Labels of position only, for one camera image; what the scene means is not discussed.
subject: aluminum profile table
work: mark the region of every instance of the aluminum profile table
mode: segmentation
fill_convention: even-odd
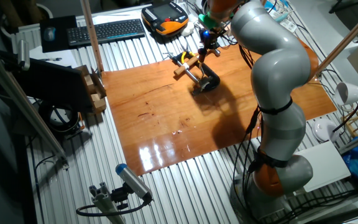
[[[127,17],[140,18],[141,9],[142,7],[132,7],[94,14],[94,16],[106,16],[110,21],[112,18],[116,18],[116,20],[123,20]],[[296,11],[289,15],[289,19],[295,24],[305,27]],[[77,23],[78,26],[85,26],[83,16],[77,17]],[[325,58],[326,54],[307,31],[297,29],[295,35],[317,53],[320,62]],[[16,43],[21,39],[28,41],[30,49],[40,46],[39,25],[21,27],[18,33],[12,35],[14,52],[16,52]],[[188,43],[190,49],[196,52],[200,44],[200,37],[197,32],[194,32],[189,37],[171,39],[164,44],[158,44],[149,33],[146,33],[143,38],[111,42],[99,46],[104,69],[115,71],[168,60],[164,53],[179,54],[181,43]],[[222,39],[219,40],[219,43],[229,45],[226,40]],[[90,46],[71,51],[78,65],[87,65],[88,68],[96,69],[96,61]],[[323,72],[323,74],[321,82],[326,85],[324,89],[334,92],[335,86],[342,81],[341,77],[333,72]],[[328,92],[328,95],[333,99],[332,94]],[[322,116],[338,125],[340,117],[339,111]],[[104,217],[80,217],[75,213],[76,208],[92,204],[91,194],[88,191],[90,185],[105,182],[110,190],[121,187],[122,180],[116,175],[115,167],[120,163],[125,163],[109,107],[101,114],[85,118],[85,123],[86,128],[81,135],[63,143],[70,166],[68,170],[62,169],[55,158],[41,164],[36,173],[31,169],[30,176],[38,223],[109,223],[108,219]],[[313,123],[314,119],[307,121],[306,135],[297,151],[319,144],[312,134]],[[339,148],[350,140],[350,135],[344,133],[334,144]],[[259,146],[258,139],[254,138],[251,141],[252,147],[256,149]],[[36,139],[27,148],[30,167],[34,167],[43,158],[52,155],[52,152],[42,143],[42,140]],[[238,145],[220,149],[142,175],[141,179],[152,190],[155,201],[151,206],[138,212],[124,215],[126,222],[238,223],[229,201],[229,189],[232,183],[237,147]],[[237,163],[237,172],[242,172],[244,159],[245,152],[240,150],[242,162]],[[338,181],[308,194],[292,197],[289,202],[291,207],[296,207],[315,197],[343,193],[352,189],[353,186],[350,183]],[[141,201],[135,195],[129,197],[131,208],[139,206],[140,203]],[[274,218],[282,217],[283,214],[284,212],[278,212],[264,221],[272,221]]]

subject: wooden pole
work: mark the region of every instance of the wooden pole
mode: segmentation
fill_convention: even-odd
[[[336,46],[336,48],[321,62],[317,69],[316,76],[319,77],[320,73],[345,49],[345,47],[356,37],[358,34],[358,24],[343,38],[343,40]]]
[[[91,45],[94,53],[94,58],[96,59],[96,65],[98,66],[98,72],[101,73],[104,71],[102,58],[100,56],[98,37],[96,36],[96,31],[94,29],[92,21],[92,13],[90,8],[90,2],[88,0],[80,0],[82,11],[84,13],[86,26],[88,28],[89,38],[91,39]]]

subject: wooden board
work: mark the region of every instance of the wooden board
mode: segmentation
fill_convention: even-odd
[[[252,55],[255,60],[260,57]],[[221,50],[219,58],[209,55],[206,64],[221,84],[196,97],[190,94],[189,77],[173,78],[177,66],[170,60],[106,72],[103,83],[112,116],[127,165],[137,175],[231,146],[244,137],[257,106],[250,68],[237,47]],[[198,68],[191,71],[200,77]],[[336,110],[320,85],[305,85],[291,95],[307,119]]]

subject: desk lamp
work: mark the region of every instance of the desk lamp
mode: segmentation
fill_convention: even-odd
[[[358,86],[355,86],[350,83],[341,82],[336,86],[335,102],[339,105],[350,105],[358,101]],[[313,135],[315,138],[321,142],[326,142],[328,140],[335,142],[339,137],[339,130],[346,122],[352,118],[352,116],[358,110],[358,104],[354,111],[343,121],[338,127],[329,119],[319,119],[313,125]]]

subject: keyboard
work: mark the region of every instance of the keyboard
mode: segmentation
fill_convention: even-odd
[[[140,19],[98,24],[94,26],[94,29],[96,31],[99,44],[145,36],[142,21],[140,21]],[[91,45],[87,27],[67,29],[67,37],[69,46]]]

